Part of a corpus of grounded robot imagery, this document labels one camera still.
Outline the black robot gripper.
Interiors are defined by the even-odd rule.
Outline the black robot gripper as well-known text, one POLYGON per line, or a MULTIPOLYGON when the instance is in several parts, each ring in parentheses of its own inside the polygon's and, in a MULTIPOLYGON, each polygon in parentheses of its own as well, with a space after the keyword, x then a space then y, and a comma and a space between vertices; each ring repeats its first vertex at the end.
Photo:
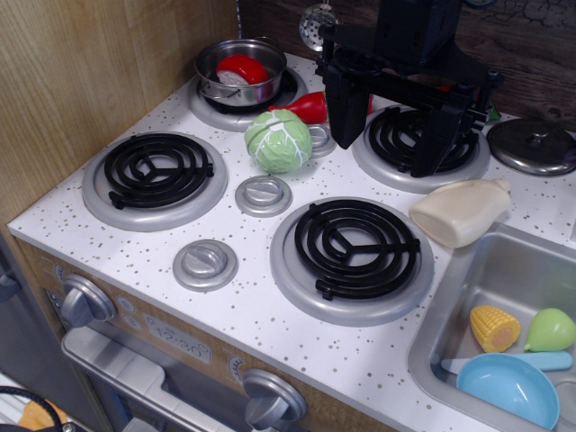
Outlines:
POLYGON ((486 122, 492 93, 503 75, 464 53, 451 31, 402 25, 323 24, 323 76, 332 138, 348 149, 365 129, 370 94, 430 110, 411 175, 434 175, 454 145, 465 115, 486 122))

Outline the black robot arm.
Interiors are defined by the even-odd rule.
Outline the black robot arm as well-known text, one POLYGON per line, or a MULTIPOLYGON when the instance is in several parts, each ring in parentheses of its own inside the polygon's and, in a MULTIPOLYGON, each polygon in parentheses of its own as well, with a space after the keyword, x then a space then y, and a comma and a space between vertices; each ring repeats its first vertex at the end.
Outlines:
POLYGON ((412 174, 433 175, 457 138, 490 116, 502 74, 460 50, 461 1, 382 1, 376 24, 323 24, 317 73, 329 124, 348 148, 364 131, 370 95, 425 110, 412 174))

